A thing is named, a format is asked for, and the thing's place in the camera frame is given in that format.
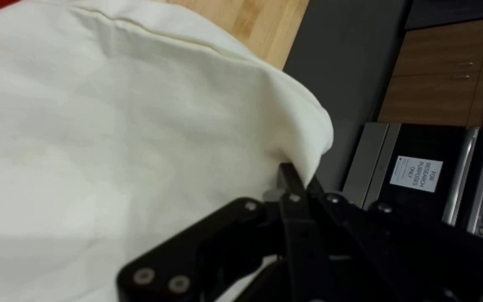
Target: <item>white fabric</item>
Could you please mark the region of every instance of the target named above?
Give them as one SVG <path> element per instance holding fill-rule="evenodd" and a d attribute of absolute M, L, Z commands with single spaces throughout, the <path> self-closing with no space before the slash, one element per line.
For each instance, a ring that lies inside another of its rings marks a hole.
<path fill-rule="evenodd" d="M 0 302 L 113 302 L 133 256 L 236 196 L 306 182 L 318 102 L 194 13 L 140 0 L 0 9 Z"/>

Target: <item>label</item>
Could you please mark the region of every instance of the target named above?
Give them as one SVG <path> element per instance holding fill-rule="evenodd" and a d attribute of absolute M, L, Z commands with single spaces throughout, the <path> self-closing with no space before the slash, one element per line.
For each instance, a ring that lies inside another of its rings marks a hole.
<path fill-rule="evenodd" d="M 434 192 L 442 160 L 397 155 L 390 184 Z"/>

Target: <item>black mechanical arm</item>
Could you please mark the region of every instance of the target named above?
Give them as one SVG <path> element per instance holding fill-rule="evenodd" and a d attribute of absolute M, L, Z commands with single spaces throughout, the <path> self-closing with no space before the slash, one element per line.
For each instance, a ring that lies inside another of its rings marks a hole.
<path fill-rule="evenodd" d="M 237 197 L 127 263 L 120 302 L 209 302 L 276 254 L 236 302 L 477 302 L 483 239 L 373 202 L 358 209 L 281 164 L 264 201 Z"/>

